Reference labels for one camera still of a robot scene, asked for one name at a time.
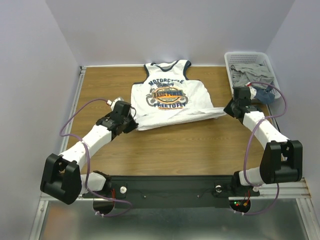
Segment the white printed tank top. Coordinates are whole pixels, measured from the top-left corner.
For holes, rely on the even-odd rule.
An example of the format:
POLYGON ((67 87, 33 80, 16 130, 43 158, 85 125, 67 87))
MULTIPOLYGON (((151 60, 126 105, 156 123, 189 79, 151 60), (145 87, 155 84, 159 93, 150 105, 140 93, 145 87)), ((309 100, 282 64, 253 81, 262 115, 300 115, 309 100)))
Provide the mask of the white printed tank top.
POLYGON ((144 64, 146 79, 135 82, 130 95, 138 131, 216 119, 226 114, 222 107, 213 105, 200 80, 187 78, 191 65, 186 59, 144 64))

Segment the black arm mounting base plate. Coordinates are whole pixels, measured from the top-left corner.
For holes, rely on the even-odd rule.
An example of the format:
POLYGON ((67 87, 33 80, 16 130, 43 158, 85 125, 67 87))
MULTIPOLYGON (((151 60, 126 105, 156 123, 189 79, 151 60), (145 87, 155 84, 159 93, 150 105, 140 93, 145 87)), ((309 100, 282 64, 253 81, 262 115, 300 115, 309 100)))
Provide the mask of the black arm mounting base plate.
POLYGON ((110 197, 112 189, 118 200, 131 202, 135 209, 229 208, 230 198, 260 195, 252 187, 236 183, 232 175, 113 175, 101 195, 110 197))

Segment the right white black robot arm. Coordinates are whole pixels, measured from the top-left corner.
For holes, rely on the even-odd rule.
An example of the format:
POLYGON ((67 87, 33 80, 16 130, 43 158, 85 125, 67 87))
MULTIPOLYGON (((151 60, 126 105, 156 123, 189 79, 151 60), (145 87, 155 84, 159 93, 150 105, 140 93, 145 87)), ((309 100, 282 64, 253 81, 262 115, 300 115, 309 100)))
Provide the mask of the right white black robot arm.
POLYGON ((263 147, 260 165, 243 167, 236 171, 230 182, 231 192, 242 195, 248 188, 261 185, 299 182, 303 175, 303 145, 280 133, 261 109, 252 105, 253 87, 234 87, 233 97, 224 112, 239 120, 251 131, 249 140, 256 138, 263 147))

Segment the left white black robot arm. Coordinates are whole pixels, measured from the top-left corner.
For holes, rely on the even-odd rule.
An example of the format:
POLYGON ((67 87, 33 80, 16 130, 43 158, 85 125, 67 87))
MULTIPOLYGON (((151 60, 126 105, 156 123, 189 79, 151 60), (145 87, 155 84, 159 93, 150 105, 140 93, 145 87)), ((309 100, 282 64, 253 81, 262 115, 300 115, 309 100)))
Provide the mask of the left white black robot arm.
POLYGON ((131 114, 130 103, 117 98, 107 100, 111 112, 98 119, 84 136, 76 136, 75 145, 60 154, 50 154, 44 164, 40 190, 70 205, 79 195, 97 193, 106 197, 111 193, 111 178, 99 171, 81 174, 83 167, 90 167, 91 157, 120 134, 135 130, 138 124, 131 114))

